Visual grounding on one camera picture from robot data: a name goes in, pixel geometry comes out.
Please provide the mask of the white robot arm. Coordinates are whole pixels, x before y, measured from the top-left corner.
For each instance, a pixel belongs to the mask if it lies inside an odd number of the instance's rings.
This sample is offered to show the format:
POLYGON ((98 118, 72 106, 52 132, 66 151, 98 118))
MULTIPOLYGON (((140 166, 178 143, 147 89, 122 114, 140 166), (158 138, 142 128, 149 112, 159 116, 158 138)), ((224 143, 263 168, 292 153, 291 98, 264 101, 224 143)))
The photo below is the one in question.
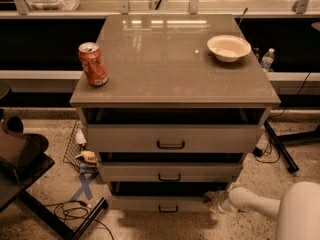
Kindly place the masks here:
POLYGON ((320 240, 320 185, 298 182, 281 199, 259 196, 237 186, 204 194, 205 206, 216 213, 257 212, 276 222, 275 240, 320 240))

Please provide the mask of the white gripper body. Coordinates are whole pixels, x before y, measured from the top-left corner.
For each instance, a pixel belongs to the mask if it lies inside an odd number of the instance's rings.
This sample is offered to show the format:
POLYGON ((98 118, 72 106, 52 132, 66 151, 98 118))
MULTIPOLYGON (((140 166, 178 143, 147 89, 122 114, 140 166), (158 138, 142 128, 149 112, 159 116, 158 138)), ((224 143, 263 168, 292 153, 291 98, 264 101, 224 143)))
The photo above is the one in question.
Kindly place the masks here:
POLYGON ((227 191, 217 191, 214 193, 213 207, 217 212, 230 213, 232 212, 229 194, 227 191))

